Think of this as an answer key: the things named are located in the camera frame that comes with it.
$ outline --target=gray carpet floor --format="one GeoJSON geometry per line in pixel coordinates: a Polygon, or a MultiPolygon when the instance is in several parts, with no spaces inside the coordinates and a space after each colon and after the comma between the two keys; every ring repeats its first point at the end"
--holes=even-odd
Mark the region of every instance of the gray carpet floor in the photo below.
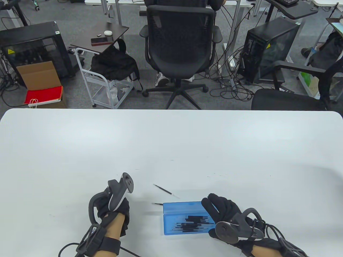
{"type": "MultiPolygon", "coordinates": [[[[39,1],[40,11],[34,10],[34,5],[31,1],[26,0],[21,2],[21,7],[28,20],[32,24],[56,21],[60,29],[61,35],[68,47],[71,42],[75,41],[77,37],[84,33],[88,28],[92,27],[98,20],[106,20],[102,14],[101,6],[90,6],[84,3],[65,2],[59,3],[57,0],[39,1]]],[[[234,7],[227,7],[228,11],[233,16],[234,7]]],[[[318,37],[319,31],[326,24],[325,18],[330,15],[331,12],[325,12],[322,9],[316,15],[309,16],[306,19],[304,28],[300,34],[300,37],[294,41],[291,51],[291,57],[295,63],[304,63],[305,58],[300,54],[300,50],[303,47],[312,46],[318,37]]],[[[4,17],[7,13],[2,11],[0,16],[4,17]]],[[[274,11],[272,19],[275,16],[280,16],[281,13],[274,11]]],[[[256,26],[258,19],[261,16],[261,12],[257,17],[250,16],[250,19],[244,19],[241,23],[238,33],[238,39],[236,47],[240,47],[244,44],[246,33],[249,29],[256,26]]],[[[139,16],[139,6],[137,5],[122,5],[121,17],[124,26],[128,26],[130,29],[125,33],[125,42],[127,45],[128,53],[136,59],[138,68],[141,74],[141,83],[145,88],[154,86],[156,79],[156,72],[146,63],[144,58],[144,39],[139,36],[140,29],[147,24],[146,17],[139,16]]],[[[266,15],[261,18],[260,24],[265,20],[266,15]]],[[[3,19],[6,27],[11,28],[11,22],[9,19],[3,19]]],[[[216,25],[218,25],[223,34],[223,42],[227,42],[230,28],[227,21],[221,11],[217,12],[216,25]]],[[[4,25],[0,23],[0,30],[5,29],[4,25]]],[[[326,37],[331,32],[331,29],[327,29],[324,34],[326,37]]],[[[222,44],[217,46],[217,53],[221,55],[222,44]]],[[[85,68],[90,67],[92,55],[85,54],[85,68]]],[[[297,72],[286,71],[284,73],[286,82],[284,86],[293,90],[297,94],[306,94],[304,88],[296,79],[297,72]]],[[[199,75],[196,75],[198,80],[193,83],[205,83],[209,89],[219,88],[219,84],[209,79],[200,79],[199,75]]],[[[83,79],[80,72],[73,78],[64,78],[61,80],[64,86],[64,93],[67,100],[68,108],[92,108],[89,96],[86,91],[83,79]]],[[[261,84],[263,87],[271,87],[268,84],[261,84]]],[[[256,91],[259,87],[248,86],[252,91],[256,91]]],[[[92,91],[96,92],[98,87],[92,84],[92,91]]],[[[214,91],[214,95],[218,95],[219,91],[214,91]]],[[[20,87],[18,90],[9,91],[4,93],[5,101],[14,106],[20,105],[25,99],[26,89],[20,87]]],[[[209,93],[203,93],[200,89],[189,91],[191,97],[203,108],[208,110],[249,110],[251,107],[251,101],[238,101],[236,99],[224,99],[221,97],[212,97],[209,93]]],[[[170,93],[150,93],[150,96],[144,98],[140,93],[132,91],[120,108],[122,109],[163,109],[170,97],[170,93]]],[[[10,109],[7,105],[0,100],[0,117],[10,109]]],[[[183,97],[177,97],[170,109],[194,109],[194,107],[183,97]]],[[[343,113],[343,103],[339,101],[335,105],[335,110],[343,113]]]]}

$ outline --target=black glove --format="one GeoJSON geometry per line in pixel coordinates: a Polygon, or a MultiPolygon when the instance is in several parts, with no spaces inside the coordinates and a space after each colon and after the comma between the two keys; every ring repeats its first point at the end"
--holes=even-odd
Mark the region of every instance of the black glove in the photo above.
{"type": "Polygon", "coordinates": [[[121,228],[120,236],[124,236],[126,235],[126,230],[128,229],[128,224],[130,222],[129,201],[125,197],[123,201],[121,202],[120,206],[118,207],[118,209],[116,209],[116,211],[109,211],[108,209],[109,200],[110,200],[110,197],[102,197],[94,203],[96,209],[98,210],[98,217],[101,218],[102,220],[100,225],[104,228],[107,227],[109,223],[111,223],[114,220],[117,214],[121,213],[125,215],[125,220],[123,223],[123,227],[121,228]]]}
{"type": "MultiPolygon", "coordinates": [[[[201,204],[215,223],[218,223],[219,221],[229,222],[236,213],[242,213],[237,204],[235,204],[233,201],[228,200],[225,197],[217,196],[216,194],[209,194],[207,198],[202,199],[201,204]]],[[[255,227],[260,229],[264,233],[264,222],[254,222],[249,217],[246,218],[246,222],[249,224],[249,226],[253,226],[255,223],[255,227]]],[[[219,239],[215,232],[215,229],[210,229],[209,235],[210,237],[219,239]]],[[[252,256],[251,251],[254,245],[267,247],[275,250],[281,249],[280,243],[270,238],[264,238],[259,241],[240,240],[236,244],[232,244],[232,246],[241,249],[242,253],[244,253],[246,256],[252,256]]]]}

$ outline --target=smartphone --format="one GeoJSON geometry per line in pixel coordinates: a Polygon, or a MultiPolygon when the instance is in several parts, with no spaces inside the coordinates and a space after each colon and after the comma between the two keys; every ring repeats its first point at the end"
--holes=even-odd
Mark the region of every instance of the smartphone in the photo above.
{"type": "Polygon", "coordinates": [[[113,43],[112,36],[91,38],[92,46],[110,45],[112,43],[113,43]]]}

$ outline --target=computer tower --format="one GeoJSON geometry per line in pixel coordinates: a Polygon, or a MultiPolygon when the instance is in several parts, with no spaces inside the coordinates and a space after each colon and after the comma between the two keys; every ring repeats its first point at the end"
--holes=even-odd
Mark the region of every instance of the computer tower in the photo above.
{"type": "Polygon", "coordinates": [[[253,83],[286,60],[300,24],[283,17],[250,29],[239,58],[238,74],[253,83]]]}
{"type": "Polygon", "coordinates": [[[74,76],[78,68],[54,21],[0,31],[0,49],[22,83],[18,66],[52,61],[60,78],[74,76]]]}

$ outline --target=red notebook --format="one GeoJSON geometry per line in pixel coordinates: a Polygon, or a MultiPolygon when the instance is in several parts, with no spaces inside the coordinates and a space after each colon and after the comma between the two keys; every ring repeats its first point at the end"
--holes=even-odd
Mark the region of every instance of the red notebook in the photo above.
{"type": "Polygon", "coordinates": [[[62,98],[63,87],[52,87],[42,90],[29,90],[26,93],[25,104],[29,104],[31,99],[37,99],[38,102],[47,102],[62,98]]]}

